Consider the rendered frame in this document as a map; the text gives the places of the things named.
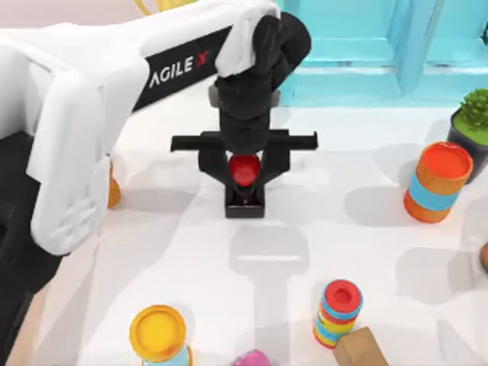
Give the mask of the red round-topped object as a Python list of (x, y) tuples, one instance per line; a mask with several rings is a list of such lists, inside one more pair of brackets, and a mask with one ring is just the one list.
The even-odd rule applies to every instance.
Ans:
[(229, 171), (234, 182), (230, 203), (236, 206), (256, 204), (256, 180), (261, 162), (257, 155), (233, 155), (229, 160)]

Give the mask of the brown wooden block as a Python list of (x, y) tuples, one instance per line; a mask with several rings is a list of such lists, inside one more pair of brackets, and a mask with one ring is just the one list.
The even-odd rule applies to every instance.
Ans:
[(338, 366), (389, 366), (369, 327), (342, 336), (333, 354)]

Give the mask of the orange object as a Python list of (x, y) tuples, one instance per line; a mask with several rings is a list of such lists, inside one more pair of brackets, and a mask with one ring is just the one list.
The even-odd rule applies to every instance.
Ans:
[(114, 178), (113, 174), (113, 165), (110, 164), (110, 175), (109, 175), (109, 195), (108, 195), (108, 204), (107, 208), (111, 209), (115, 207), (121, 199), (121, 191), (119, 184), (117, 183), (116, 179)]

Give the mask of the yellow curved object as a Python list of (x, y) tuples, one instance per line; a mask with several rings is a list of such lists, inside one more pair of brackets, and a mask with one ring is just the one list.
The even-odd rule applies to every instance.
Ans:
[[(166, 0), (153, 0), (156, 4), (156, 9), (158, 12), (164, 11), (167, 9), (165, 5)], [(149, 16), (152, 12), (146, 7), (144, 0), (134, 0), (134, 3), (138, 7), (138, 9), (142, 12), (143, 15)]]

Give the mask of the yellow and blue can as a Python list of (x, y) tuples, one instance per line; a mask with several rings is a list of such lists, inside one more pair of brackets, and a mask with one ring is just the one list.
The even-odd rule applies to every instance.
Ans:
[(181, 314), (168, 305), (141, 310), (130, 324), (129, 340), (140, 366), (194, 366)]

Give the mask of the light blue rack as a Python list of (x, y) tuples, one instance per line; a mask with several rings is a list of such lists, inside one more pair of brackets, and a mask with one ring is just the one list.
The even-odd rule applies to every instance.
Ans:
[(450, 107), (488, 88), (488, 0), (277, 0), (312, 37), (292, 107)]

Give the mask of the orange and blue can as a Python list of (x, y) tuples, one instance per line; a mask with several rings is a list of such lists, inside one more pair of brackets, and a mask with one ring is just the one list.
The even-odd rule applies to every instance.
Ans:
[(439, 141), (422, 151), (403, 197), (407, 213), (422, 223), (439, 223), (450, 213), (473, 169), (468, 152)]

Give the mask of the pink rounded object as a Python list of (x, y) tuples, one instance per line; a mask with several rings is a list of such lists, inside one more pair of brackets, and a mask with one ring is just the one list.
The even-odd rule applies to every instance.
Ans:
[(231, 366), (272, 366), (272, 363), (264, 352), (254, 349), (240, 355)]

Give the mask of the stack of coloured rings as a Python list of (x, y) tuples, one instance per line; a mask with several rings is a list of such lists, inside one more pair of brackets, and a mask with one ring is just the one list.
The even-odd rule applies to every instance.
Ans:
[(335, 348), (337, 341), (352, 330), (362, 304), (362, 293), (354, 283), (345, 279), (329, 282), (313, 321), (313, 335), (318, 343)]

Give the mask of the black pot with green plant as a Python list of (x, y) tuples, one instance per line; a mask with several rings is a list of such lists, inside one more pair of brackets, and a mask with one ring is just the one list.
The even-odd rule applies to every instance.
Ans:
[(451, 115), (447, 141), (465, 149), (473, 160), (467, 183), (471, 183), (488, 164), (488, 89), (477, 88), (464, 96)]

